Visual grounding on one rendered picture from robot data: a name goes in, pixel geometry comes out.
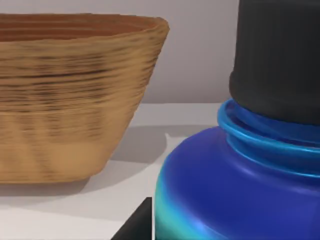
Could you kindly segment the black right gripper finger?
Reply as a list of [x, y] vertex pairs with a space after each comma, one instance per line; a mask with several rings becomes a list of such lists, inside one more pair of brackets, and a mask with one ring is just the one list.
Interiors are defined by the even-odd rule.
[[111, 240], [152, 240], [152, 197], [146, 197]]

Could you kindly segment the blue bottle with black cap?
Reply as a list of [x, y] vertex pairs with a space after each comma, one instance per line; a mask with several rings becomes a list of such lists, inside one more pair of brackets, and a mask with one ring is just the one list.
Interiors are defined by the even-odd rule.
[[155, 240], [320, 240], [320, 0], [239, 0], [229, 92], [166, 157]]

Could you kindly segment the brown woven basket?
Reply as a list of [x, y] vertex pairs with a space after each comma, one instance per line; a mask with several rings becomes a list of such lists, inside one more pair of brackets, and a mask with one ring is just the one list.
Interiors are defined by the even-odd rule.
[[154, 16], [0, 13], [0, 184], [99, 173], [144, 96], [169, 30]]

